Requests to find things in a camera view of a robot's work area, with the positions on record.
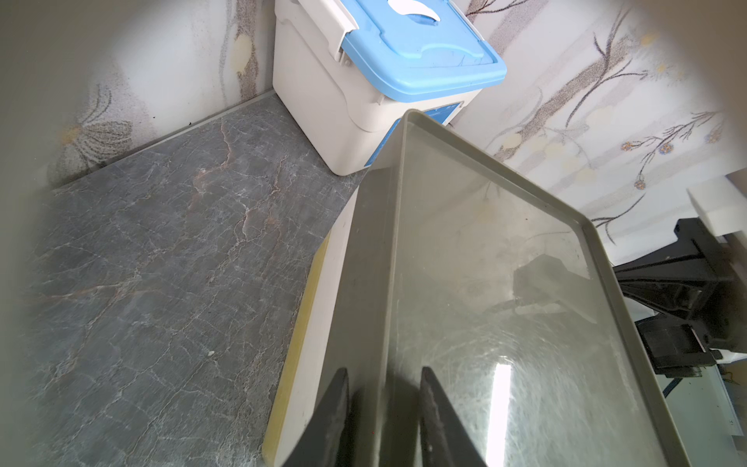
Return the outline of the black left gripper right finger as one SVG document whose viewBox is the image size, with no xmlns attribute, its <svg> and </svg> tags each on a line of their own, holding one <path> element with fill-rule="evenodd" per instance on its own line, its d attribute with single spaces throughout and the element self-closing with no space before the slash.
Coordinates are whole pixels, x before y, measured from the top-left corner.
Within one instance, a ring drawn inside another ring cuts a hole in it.
<svg viewBox="0 0 747 467">
<path fill-rule="evenodd" d="M 418 420 L 423 466 L 486 467 L 430 367 L 421 370 Z"/>
</svg>

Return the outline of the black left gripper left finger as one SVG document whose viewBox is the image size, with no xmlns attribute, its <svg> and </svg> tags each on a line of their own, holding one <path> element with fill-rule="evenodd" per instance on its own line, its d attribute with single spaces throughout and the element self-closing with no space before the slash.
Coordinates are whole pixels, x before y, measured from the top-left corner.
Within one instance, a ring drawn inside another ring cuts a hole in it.
<svg viewBox="0 0 747 467">
<path fill-rule="evenodd" d="M 349 379 L 340 368 L 323 393 L 297 445 L 283 467 L 346 466 Z"/>
</svg>

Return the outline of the olive cream drawer cabinet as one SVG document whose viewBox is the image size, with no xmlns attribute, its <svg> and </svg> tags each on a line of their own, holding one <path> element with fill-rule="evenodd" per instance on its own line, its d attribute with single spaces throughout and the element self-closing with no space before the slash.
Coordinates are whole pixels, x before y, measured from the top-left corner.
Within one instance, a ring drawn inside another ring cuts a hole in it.
<svg viewBox="0 0 747 467">
<path fill-rule="evenodd" d="M 686 466 L 591 222 L 410 110 L 314 255 L 262 445 L 340 368 L 346 466 L 423 466 L 430 367 L 486 466 Z"/>
</svg>

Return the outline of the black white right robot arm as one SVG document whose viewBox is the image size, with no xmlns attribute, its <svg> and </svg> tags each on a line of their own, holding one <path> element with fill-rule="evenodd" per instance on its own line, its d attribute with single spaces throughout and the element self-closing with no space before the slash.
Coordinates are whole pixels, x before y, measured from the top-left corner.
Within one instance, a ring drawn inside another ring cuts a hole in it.
<svg viewBox="0 0 747 467">
<path fill-rule="evenodd" d="M 653 309 L 636 329 L 671 379 L 746 356 L 746 172 L 688 195 L 696 217 L 677 221 L 673 243 L 614 268 L 624 297 Z"/>
</svg>

